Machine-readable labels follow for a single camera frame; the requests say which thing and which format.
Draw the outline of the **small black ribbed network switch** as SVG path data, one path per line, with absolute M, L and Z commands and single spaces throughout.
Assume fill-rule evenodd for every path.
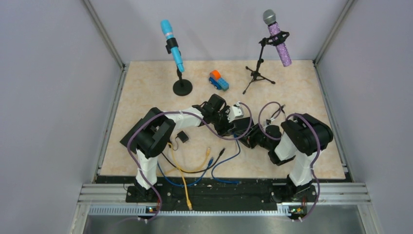
M 251 119 L 251 117 L 236 119 L 232 123 L 233 129 L 231 130 L 231 132 L 238 136 L 247 131 L 250 124 L 252 126 L 254 125 L 254 121 Z

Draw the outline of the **small black wall plug adapter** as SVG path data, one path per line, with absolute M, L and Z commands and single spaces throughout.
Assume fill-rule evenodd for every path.
M 179 142 L 186 143 L 189 140 L 188 135 L 184 131 L 180 131 L 177 133 L 174 140 L 169 141 L 169 148 L 173 151 L 177 151 L 179 149 Z

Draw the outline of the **large black network switch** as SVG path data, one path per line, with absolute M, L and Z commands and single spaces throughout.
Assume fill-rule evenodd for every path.
M 140 126 L 143 123 L 144 122 L 142 118 L 137 123 L 135 123 L 135 125 L 122 137 L 122 139 L 120 140 L 120 144 L 127 148 L 127 144 L 129 140 L 131 139 L 132 135 L 140 128 Z M 136 139 L 134 138 L 131 142 L 130 150 L 135 154 L 136 148 L 137 148 L 137 143 L 136 143 Z

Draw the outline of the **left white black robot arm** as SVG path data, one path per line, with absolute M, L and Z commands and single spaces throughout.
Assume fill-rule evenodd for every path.
M 229 140 L 230 135 L 240 139 L 253 125 L 252 118 L 245 117 L 245 110 L 249 110 L 246 104 L 227 105 L 217 94 L 202 104 L 183 110 L 163 112 L 157 107 L 151 108 L 120 141 L 138 167 L 135 177 L 138 196 L 147 202 L 156 196 L 158 156 L 174 131 L 206 126 L 221 139 Z

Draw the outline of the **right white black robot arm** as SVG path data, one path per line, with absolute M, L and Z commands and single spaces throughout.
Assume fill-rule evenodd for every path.
M 300 200 L 310 189 L 315 159 L 333 140 L 331 128 L 309 114 L 294 114 L 280 126 L 261 129 L 258 124 L 240 139 L 248 148 L 260 146 L 268 150 L 270 161 L 281 166 L 294 161 L 284 186 L 274 189 L 279 199 Z

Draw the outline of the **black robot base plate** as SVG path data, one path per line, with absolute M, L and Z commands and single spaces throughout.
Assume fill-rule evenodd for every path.
M 293 198 L 279 199 L 274 189 L 284 186 L 285 179 L 240 178 L 239 184 L 221 183 L 212 178 L 187 179 L 187 189 L 177 177 L 158 177 L 155 188 L 162 198 L 162 211 L 187 211 L 186 198 L 191 201 L 194 211 L 208 212 L 252 212 L 275 211 L 282 202 L 292 202 L 297 206 L 314 202 L 316 188 L 298 194 Z

